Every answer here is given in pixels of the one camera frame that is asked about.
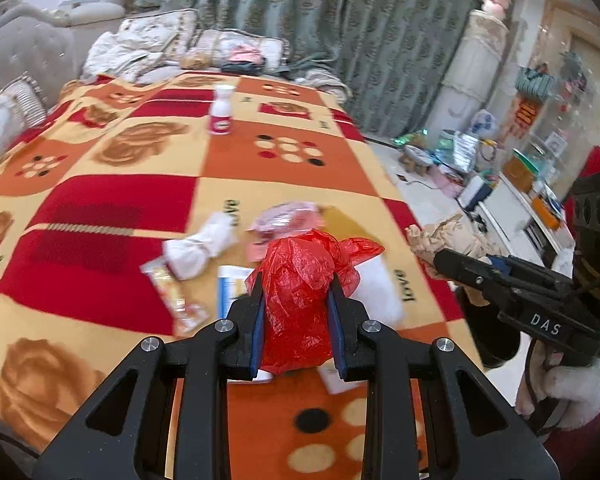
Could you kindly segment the right hand white glove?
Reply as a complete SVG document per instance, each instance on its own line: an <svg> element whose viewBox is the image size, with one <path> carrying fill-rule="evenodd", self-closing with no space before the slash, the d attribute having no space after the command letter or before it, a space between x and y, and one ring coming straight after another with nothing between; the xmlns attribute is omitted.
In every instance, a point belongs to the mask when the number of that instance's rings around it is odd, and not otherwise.
<svg viewBox="0 0 600 480"><path fill-rule="evenodd" d="M545 349L539 342L526 365L536 402L551 398L567 401L569 406L557 427L576 430L584 427L600 414L600 359L591 365L555 366L544 370Z"/></svg>

